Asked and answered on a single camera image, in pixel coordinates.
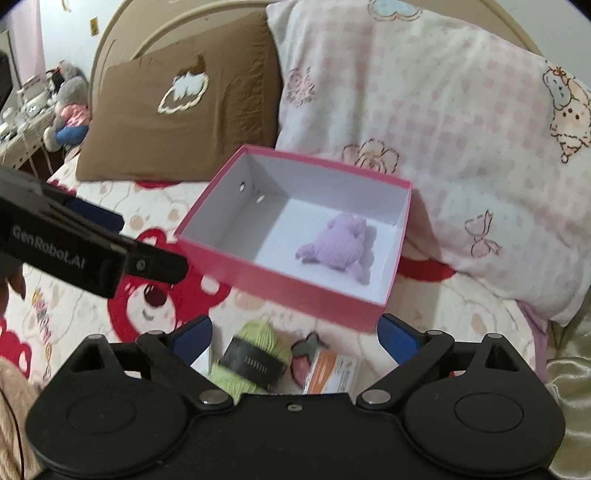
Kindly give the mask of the person's left hand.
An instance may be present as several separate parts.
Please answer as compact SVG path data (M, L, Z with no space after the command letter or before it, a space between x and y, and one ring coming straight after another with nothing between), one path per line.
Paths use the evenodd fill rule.
M26 296L23 266L19 266L14 273L0 280L0 317L5 315L11 293L16 293L21 299Z

